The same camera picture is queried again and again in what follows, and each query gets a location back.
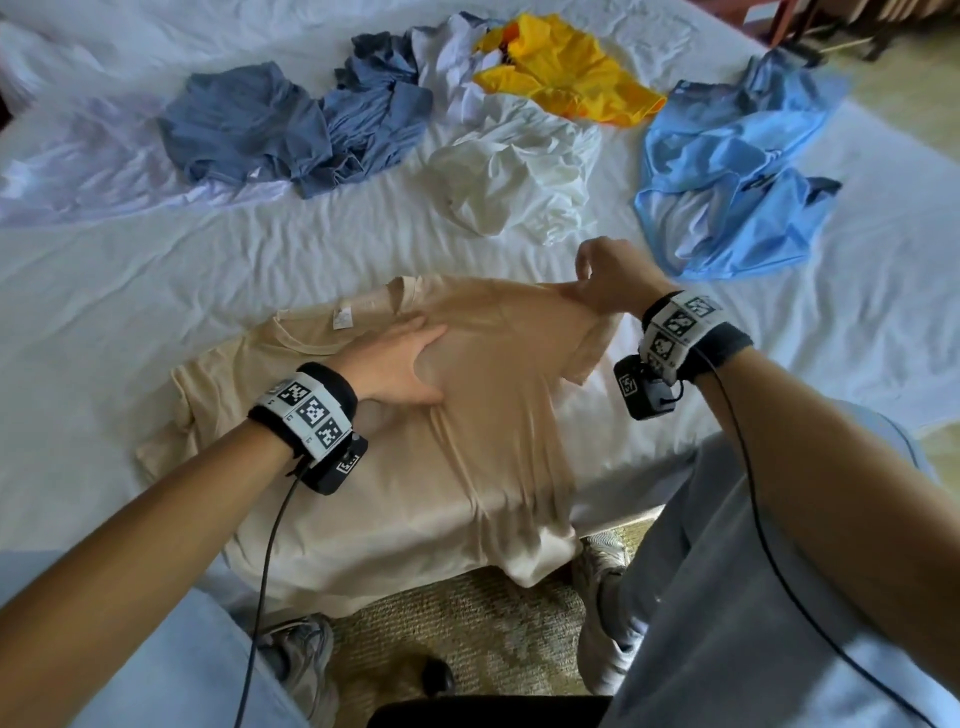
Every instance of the shoe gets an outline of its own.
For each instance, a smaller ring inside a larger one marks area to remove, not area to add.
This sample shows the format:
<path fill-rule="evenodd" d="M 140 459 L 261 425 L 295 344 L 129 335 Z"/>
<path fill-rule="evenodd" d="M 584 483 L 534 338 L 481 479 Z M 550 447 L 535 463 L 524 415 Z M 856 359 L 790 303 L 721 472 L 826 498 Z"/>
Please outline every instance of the shoe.
<path fill-rule="evenodd" d="M 337 686 L 326 674 L 333 654 L 333 627 L 323 618 L 291 619 L 260 638 L 260 655 L 314 728 L 333 728 L 340 707 Z"/>
<path fill-rule="evenodd" d="M 613 695 L 634 662 L 639 645 L 624 647 L 604 631 L 598 597 L 604 579 L 619 578 L 627 568 L 627 549 L 615 531 L 582 540 L 583 553 L 573 560 L 573 588 L 587 615 L 577 640 L 577 668 L 594 695 Z"/>

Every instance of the floor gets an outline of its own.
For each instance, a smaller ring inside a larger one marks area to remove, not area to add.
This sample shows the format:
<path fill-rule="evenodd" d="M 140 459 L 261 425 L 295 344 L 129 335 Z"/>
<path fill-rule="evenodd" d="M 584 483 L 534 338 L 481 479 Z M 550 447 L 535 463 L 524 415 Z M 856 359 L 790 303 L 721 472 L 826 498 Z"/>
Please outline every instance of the floor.
<path fill-rule="evenodd" d="M 905 37 L 877 63 L 840 52 L 829 65 L 854 79 L 854 97 L 891 124 L 960 160 L 960 32 Z M 960 494 L 960 426 L 924 437 Z M 636 549 L 649 524 L 624 531 Z M 583 606 L 563 572 L 524 590 L 480 570 L 385 599 L 334 622 L 338 728 L 365 725 L 376 706 L 420 695 L 423 656 L 442 656 L 463 693 L 583 692 L 574 649 Z"/>

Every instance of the pile of clothes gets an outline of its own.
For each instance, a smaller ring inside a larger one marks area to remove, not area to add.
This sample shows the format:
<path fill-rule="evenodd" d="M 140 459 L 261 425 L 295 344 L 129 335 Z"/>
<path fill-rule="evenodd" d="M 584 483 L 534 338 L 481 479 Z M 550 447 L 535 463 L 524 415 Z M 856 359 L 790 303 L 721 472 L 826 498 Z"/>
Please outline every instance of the pile of clothes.
<path fill-rule="evenodd" d="M 309 199 L 400 164 L 435 122 L 464 130 L 426 162 L 450 216 L 477 235 L 522 231 L 550 245 L 591 232 L 598 125 L 653 119 L 636 212 L 660 266 L 697 280 L 806 260 L 841 187 L 791 160 L 848 84 L 779 50 L 736 83 L 682 81 L 664 97 L 558 15 L 459 12 L 352 45 L 319 99 L 266 62 L 195 74 L 172 102 L 128 94 L 73 105 L 32 158 L 4 170 L 0 225 L 261 202 L 289 184 Z M 124 171 L 102 174 L 113 167 Z"/>

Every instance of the crumpled white cloth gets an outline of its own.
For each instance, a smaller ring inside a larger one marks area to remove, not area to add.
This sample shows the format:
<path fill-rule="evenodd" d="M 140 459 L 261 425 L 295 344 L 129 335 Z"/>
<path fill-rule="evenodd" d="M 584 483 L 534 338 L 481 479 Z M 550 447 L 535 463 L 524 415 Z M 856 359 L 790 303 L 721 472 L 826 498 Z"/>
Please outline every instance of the crumpled white cloth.
<path fill-rule="evenodd" d="M 600 128 L 547 113 L 530 99 L 495 93 L 483 126 L 434 152 L 454 217 L 495 236 L 520 228 L 552 245 L 589 228 L 587 179 L 600 154 Z"/>
<path fill-rule="evenodd" d="M 502 61 L 499 49 L 473 52 L 489 29 L 489 23 L 470 22 L 457 13 L 436 28 L 410 32 L 420 85 L 433 91 L 436 120 L 471 125 L 482 121 L 480 108 L 486 93 L 472 78 Z"/>
<path fill-rule="evenodd" d="M 232 187 L 193 185 L 163 148 L 156 116 L 169 99 L 124 93 L 29 109 L 17 125 L 31 125 L 34 146 L 21 148 L 0 168 L 0 228 L 61 225 L 129 215 L 159 206 L 244 205 L 272 200 L 286 180 Z M 36 126 L 44 129 L 36 133 Z"/>

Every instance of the beige t-shirt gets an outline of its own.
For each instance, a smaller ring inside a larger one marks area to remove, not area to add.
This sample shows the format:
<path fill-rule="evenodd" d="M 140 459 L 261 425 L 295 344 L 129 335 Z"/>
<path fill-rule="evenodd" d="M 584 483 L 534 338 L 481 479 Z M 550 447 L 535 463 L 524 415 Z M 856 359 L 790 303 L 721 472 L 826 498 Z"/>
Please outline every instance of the beige t-shirt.
<path fill-rule="evenodd" d="M 346 308 L 352 326 L 334 329 Z M 549 285 L 398 278 L 336 305 L 280 311 L 173 372 L 175 421 L 140 448 L 141 461 L 161 476 L 242 422 L 253 401 L 300 364 L 418 313 L 428 325 L 449 326 L 417 361 L 445 401 L 361 402 L 354 429 L 370 441 L 367 454 L 332 496 L 298 488 L 268 582 L 270 597 L 298 611 L 345 616 L 486 565 L 529 586 L 576 552 L 573 479 L 551 394 L 561 377 L 583 383 L 617 322 Z M 289 486 L 279 477 L 227 544 L 230 567 L 251 586 L 259 585 Z"/>

